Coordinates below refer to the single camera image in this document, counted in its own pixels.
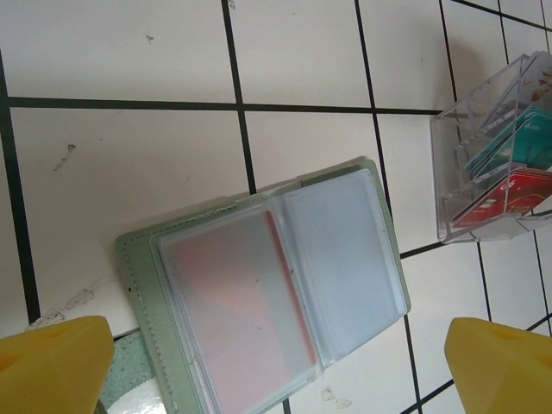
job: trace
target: white tile floor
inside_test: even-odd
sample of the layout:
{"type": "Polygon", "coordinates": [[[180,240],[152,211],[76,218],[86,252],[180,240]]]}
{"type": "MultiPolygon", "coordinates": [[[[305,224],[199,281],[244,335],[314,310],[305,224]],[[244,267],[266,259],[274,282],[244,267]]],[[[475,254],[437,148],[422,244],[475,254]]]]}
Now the white tile floor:
{"type": "MultiPolygon", "coordinates": [[[[506,64],[506,51],[513,60],[548,50],[552,0],[228,1],[0,6],[12,97],[165,101],[10,101],[19,174],[6,153],[0,337],[38,317],[22,283],[32,298],[33,279],[43,316],[105,315],[123,334],[136,322],[119,285],[118,235],[366,155],[382,161],[411,314],[271,413],[463,412],[442,351],[450,320],[490,311],[524,329],[542,321],[552,228],[438,247],[429,115],[452,103],[451,74],[461,97],[506,64]],[[24,210],[9,198],[20,182],[24,210]],[[17,254],[16,237],[28,253],[25,217],[34,277],[17,254]],[[336,399],[322,399],[328,389],[336,399]]],[[[0,99],[4,151],[5,110],[0,99]]],[[[548,322],[534,331],[550,335],[548,322]]]]}

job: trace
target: dirt mark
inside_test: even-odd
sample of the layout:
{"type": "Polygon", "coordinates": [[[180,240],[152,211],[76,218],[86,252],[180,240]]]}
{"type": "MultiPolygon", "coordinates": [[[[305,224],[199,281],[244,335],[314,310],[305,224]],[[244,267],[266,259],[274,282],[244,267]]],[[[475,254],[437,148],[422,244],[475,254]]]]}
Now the dirt mark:
{"type": "Polygon", "coordinates": [[[63,165],[65,165],[65,163],[66,163],[67,161],[69,161],[69,156],[72,154],[72,152],[73,152],[75,149],[77,149],[77,146],[76,146],[76,145],[74,145],[74,144],[67,144],[67,154],[66,154],[65,157],[63,157],[63,158],[60,160],[60,162],[58,163],[58,165],[55,166],[55,168],[53,169],[53,171],[54,171],[55,173],[58,172],[58,171],[61,169],[61,167],[62,167],[63,165]]]}
{"type": "Polygon", "coordinates": [[[345,398],[339,398],[337,401],[336,401],[336,407],[338,410],[342,410],[344,408],[348,408],[351,406],[353,402],[352,401],[349,401],[348,399],[345,399],[345,398]]]}
{"type": "Polygon", "coordinates": [[[331,401],[332,399],[336,399],[336,396],[329,388],[322,390],[321,394],[322,401],[331,401]]]}
{"type": "Polygon", "coordinates": [[[87,304],[92,299],[94,299],[95,291],[103,286],[108,285],[116,281],[115,274],[109,276],[103,276],[100,279],[97,279],[93,283],[89,284],[85,289],[81,289],[70,298],[65,306],[59,308],[52,308],[46,312],[43,317],[39,317],[36,321],[31,323],[26,329],[25,332],[33,329],[43,328],[45,326],[53,325],[55,323],[63,322],[67,319],[66,312],[72,309],[78,308],[84,304],[87,304]]]}

